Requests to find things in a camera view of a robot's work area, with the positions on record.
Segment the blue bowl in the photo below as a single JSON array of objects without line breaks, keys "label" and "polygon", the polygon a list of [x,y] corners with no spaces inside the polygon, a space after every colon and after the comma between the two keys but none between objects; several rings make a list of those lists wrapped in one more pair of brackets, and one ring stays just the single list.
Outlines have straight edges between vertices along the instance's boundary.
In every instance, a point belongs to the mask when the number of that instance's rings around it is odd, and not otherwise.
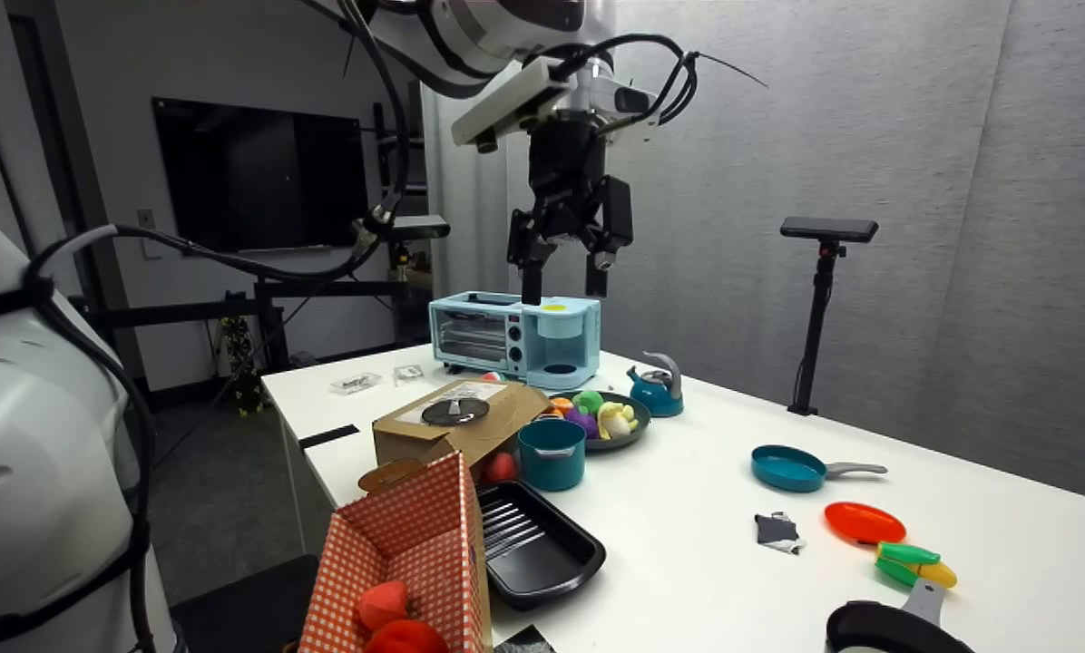
[{"label": "blue bowl", "polygon": [[516,460],[531,486],[575,491],[586,478],[586,431],[570,420],[534,420],[516,434]]}]

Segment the tv monitor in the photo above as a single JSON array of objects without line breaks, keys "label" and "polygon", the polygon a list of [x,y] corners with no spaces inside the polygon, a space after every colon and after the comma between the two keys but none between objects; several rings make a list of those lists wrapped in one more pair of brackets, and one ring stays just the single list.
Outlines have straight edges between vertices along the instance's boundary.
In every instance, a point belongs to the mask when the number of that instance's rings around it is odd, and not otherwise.
[{"label": "tv monitor", "polygon": [[354,248],[358,124],[153,97],[177,237],[213,251]]}]

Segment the black tray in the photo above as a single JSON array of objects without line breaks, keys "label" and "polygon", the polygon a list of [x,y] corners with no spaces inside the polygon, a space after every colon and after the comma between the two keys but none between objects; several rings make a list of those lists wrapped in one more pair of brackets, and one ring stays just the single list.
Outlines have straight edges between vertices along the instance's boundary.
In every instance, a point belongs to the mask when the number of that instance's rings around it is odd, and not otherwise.
[{"label": "black tray", "polygon": [[608,549],[531,486],[493,486],[481,503],[489,586],[516,611],[581,593],[608,564]]}]

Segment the white table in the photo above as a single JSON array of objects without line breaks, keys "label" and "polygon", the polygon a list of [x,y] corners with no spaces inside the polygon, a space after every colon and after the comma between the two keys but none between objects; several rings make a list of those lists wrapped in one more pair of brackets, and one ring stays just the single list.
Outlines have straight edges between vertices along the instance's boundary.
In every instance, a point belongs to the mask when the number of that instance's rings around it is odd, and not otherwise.
[{"label": "white table", "polygon": [[[395,368],[409,363],[430,374],[395,382]],[[632,360],[602,355],[591,385],[629,392],[629,368]],[[380,382],[355,397],[338,389],[364,374]],[[398,349],[271,374],[266,389],[287,438],[358,426],[358,434],[304,451],[329,501],[350,503],[358,496],[355,478],[373,470],[369,420],[447,376],[430,349]],[[772,493],[753,478],[758,443],[892,473],[885,482]],[[566,601],[539,612],[498,611],[498,644],[539,623],[558,653],[819,653],[829,612],[841,601],[909,599],[876,578],[868,552],[841,546],[819,518],[829,501],[864,501],[899,514],[909,540],[957,569],[943,629],[977,653],[1085,653],[1085,496],[864,428],[796,419],[719,385],[687,376],[684,419],[654,420],[632,451],[591,456],[577,491],[548,496],[591,531],[611,560]],[[758,549],[754,513],[787,513],[804,531],[804,557]]]}]

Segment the green ball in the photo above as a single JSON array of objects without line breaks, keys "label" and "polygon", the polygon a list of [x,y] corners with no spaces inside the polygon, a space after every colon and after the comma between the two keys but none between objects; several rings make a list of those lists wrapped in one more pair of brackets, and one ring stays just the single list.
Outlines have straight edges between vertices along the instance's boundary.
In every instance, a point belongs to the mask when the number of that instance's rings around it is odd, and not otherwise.
[{"label": "green ball", "polygon": [[577,401],[575,401],[575,405],[581,412],[581,415],[600,415],[602,412],[602,392],[581,392]]}]

